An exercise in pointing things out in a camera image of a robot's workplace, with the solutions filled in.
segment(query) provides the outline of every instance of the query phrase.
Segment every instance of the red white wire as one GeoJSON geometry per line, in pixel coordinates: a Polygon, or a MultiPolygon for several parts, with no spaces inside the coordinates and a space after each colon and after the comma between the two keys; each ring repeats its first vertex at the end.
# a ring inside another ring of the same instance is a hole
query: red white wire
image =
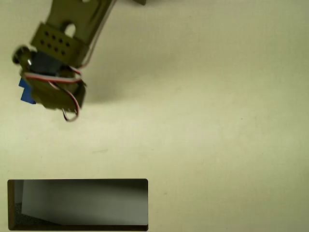
{"type": "Polygon", "coordinates": [[[78,83],[78,82],[82,81],[82,74],[81,74],[81,72],[78,71],[77,69],[73,68],[73,67],[70,67],[70,68],[78,75],[78,77],[75,77],[75,78],[65,78],[65,77],[57,77],[57,76],[40,75],[40,74],[36,74],[36,73],[31,73],[31,72],[24,73],[24,76],[25,76],[26,79],[32,79],[32,80],[48,82],[53,88],[66,92],[72,98],[72,100],[74,102],[74,105],[75,105],[75,117],[69,118],[67,116],[67,112],[64,109],[62,109],[63,116],[64,116],[64,119],[67,122],[74,122],[78,118],[78,116],[80,114],[81,108],[79,106],[79,103],[78,103],[78,101],[76,100],[76,98],[74,97],[74,95],[70,91],[68,91],[66,89],[59,88],[57,86],[57,84],[63,84],[63,83],[64,84],[74,84],[74,83],[78,83]]]}

